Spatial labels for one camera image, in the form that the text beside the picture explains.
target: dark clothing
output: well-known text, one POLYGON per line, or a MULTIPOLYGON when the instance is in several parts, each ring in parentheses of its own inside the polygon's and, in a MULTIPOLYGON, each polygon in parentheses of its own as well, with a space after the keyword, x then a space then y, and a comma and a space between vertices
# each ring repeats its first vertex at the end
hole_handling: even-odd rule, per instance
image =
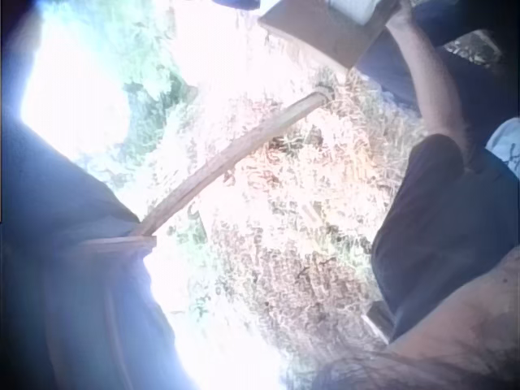
MULTIPOLYGON (((490 28, 518 76, 517 0, 430 0, 414 8, 414 18, 434 46, 442 46, 476 29, 490 28)), ((468 137, 484 146, 506 120, 518 115, 518 88, 507 88, 485 67, 471 63, 440 47, 439 56, 452 75, 471 132, 468 137)), ((357 64, 404 103, 418 110, 414 83, 402 54, 388 32, 383 32, 357 64)), ((509 78, 515 85, 518 80, 509 78)))
POLYGON ((518 179, 486 150, 470 166, 441 135, 428 137, 409 157, 372 251, 376 279, 396 317, 394 338, 519 244, 518 179))
POLYGON ((69 258, 81 241, 126 236, 139 223, 101 182, 2 106, 2 380, 56 388, 46 320, 64 347, 66 388, 124 388, 106 327, 114 297, 135 389, 191 389, 174 334, 150 291, 147 253, 69 258), (120 264, 112 273, 114 264, 120 264))
POLYGON ((213 0, 217 4, 237 10, 253 11, 260 7, 260 0, 213 0))
MULTIPOLYGON (((500 4, 430 0, 415 7, 414 16, 434 46, 490 28, 507 51, 510 32, 518 35, 518 4, 500 4)), ((510 51, 506 54, 518 58, 518 50, 510 51)), ((518 179, 483 148, 502 123, 518 115, 518 94, 502 88, 484 67, 442 48, 438 52, 458 87, 470 125, 467 136, 477 151, 466 168, 457 145, 437 135, 409 157, 403 184, 372 248, 376 279, 395 316, 394 340, 519 244, 518 179)), ((398 102, 418 109, 410 71, 387 32, 357 68, 398 102)))

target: wooden stick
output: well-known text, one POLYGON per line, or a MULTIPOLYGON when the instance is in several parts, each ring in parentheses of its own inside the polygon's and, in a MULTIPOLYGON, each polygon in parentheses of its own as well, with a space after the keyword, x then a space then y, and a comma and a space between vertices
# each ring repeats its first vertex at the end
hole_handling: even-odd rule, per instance
POLYGON ((205 187, 233 168, 266 141, 277 137, 292 124, 305 118, 331 99, 326 89, 313 92, 299 102, 260 124, 251 132, 234 140, 226 149, 214 156, 161 201, 130 233, 130 236, 151 236, 177 211, 185 207, 205 187))

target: dark shirt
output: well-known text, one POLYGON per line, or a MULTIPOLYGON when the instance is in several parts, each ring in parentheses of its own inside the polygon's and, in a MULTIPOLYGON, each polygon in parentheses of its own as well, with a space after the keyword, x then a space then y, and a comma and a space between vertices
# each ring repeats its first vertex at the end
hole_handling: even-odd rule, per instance
POLYGON ((441 135, 413 149, 372 250, 394 340, 518 245, 518 214, 518 179, 491 153, 479 151, 465 167, 441 135))

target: green vegetation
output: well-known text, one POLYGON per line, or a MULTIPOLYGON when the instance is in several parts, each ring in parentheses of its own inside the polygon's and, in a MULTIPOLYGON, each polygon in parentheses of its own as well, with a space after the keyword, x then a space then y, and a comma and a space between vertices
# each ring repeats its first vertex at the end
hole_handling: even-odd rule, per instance
MULTIPOLYGON (((51 0, 45 10, 48 20, 78 33, 118 78, 131 118, 115 158, 130 170, 139 167, 163 138, 171 111, 190 92, 168 49, 175 36, 173 10, 155 12, 152 0, 51 0)), ((109 185, 120 188, 119 179, 109 185)))

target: dry grass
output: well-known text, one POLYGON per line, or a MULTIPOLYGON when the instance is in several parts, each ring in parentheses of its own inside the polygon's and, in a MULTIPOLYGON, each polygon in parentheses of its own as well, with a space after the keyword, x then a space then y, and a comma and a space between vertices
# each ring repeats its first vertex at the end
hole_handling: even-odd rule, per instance
MULTIPOLYGON (((188 21, 178 23, 179 42, 186 28, 186 58, 197 58, 202 94, 197 120, 185 129, 193 137, 192 163, 175 177, 166 174, 162 193, 318 82, 336 91, 334 102, 238 163, 197 200, 219 256, 219 288, 245 305, 251 326, 297 366, 329 362, 351 345, 377 348, 360 319, 379 295, 368 253, 410 149, 423 136, 420 121, 384 102, 356 71, 330 73, 268 36, 251 16, 204 2, 182 2, 175 12, 188 21)), ((182 54, 179 42, 174 50, 182 54)), ((167 145, 156 156, 160 172, 171 170, 171 158, 158 157, 167 145)))

